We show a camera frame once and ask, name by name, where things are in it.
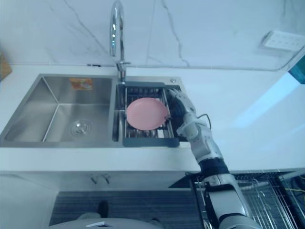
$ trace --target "robotic arm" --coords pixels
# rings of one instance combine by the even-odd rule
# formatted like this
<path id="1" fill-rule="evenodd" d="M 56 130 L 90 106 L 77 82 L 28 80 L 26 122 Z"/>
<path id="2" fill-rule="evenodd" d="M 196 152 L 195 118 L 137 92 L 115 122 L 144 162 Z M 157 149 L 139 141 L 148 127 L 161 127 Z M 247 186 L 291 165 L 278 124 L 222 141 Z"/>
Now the robotic arm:
<path id="1" fill-rule="evenodd" d="M 206 122 L 197 118 L 196 110 L 185 94 L 175 89 L 169 89 L 169 93 L 183 114 L 183 124 L 177 134 L 190 142 L 201 168 L 205 208 L 211 225 L 219 229 L 261 229 L 250 218 L 246 200 L 229 173 Z"/>

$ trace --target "chrome faucet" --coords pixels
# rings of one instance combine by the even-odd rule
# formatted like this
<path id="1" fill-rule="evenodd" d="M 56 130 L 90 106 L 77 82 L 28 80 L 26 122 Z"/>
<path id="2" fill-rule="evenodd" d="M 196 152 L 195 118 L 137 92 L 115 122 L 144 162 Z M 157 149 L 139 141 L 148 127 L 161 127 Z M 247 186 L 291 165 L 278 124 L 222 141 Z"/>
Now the chrome faucet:
<path id="1" fill-rule="evenodd" d="M 110 56 L 116 56 L 116 46 L 117 46 L 117 30 L 119 30 L 120 37 L 120 59 L 116 61 L 116 67 L 118 69 L 119 80 L 125 82 L 126 79 L 126 65 L 130 62 L 126 62 L 124 59 L 124 13 L 123 5 L 117 0 L 114 2 L 111 10 L 110 18 Z"/>

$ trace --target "white countertop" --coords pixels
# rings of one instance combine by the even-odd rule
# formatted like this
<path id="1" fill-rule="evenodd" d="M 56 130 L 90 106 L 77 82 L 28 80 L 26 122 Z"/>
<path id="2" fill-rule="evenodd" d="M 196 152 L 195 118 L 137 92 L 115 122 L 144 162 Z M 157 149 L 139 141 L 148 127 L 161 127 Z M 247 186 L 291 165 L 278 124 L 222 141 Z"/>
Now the white countertop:
<path id="1" fill-rule="evenodd" d="M 0 83 L 0 132 L 40 73 L 116 75 L 110 67 L 13 65 Z M 127 76 L 181 77 L 208 113 L 231 171 L 305 167 L 305 85 L 284 72 L 128 68 Z M 0 148 L 0 171 L 199 171 L 180 148 Z"/>

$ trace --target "sink drain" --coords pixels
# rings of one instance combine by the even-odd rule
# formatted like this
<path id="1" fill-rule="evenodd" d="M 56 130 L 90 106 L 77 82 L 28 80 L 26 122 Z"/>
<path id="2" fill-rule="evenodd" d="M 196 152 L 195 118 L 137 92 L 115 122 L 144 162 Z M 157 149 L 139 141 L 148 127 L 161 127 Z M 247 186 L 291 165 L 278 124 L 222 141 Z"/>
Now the sink drain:
<path id="1" fill-rule="evenodd" d="M 73 123 L 71 134 L 75 137 L 83 137 L 91 131 L 91 123 L 86 120 L 79 120 Z"/>

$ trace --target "white marble backsplash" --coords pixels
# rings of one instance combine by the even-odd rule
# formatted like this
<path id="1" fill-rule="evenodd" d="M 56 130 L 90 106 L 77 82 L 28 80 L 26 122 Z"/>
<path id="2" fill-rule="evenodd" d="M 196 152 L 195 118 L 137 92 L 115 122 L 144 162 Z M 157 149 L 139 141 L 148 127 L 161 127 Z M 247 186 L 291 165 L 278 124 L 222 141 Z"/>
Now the white marble backsplash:
<path id="1" fill-rule="evenodd" d="M 0 0 L 10 63 L 114 65 L 113 0 Z M 125 59 L 136 66 L 278 69 L 294 52 L 260 46 L 271 30 L 305 35 L 303 0 L 121 0 Z"/>

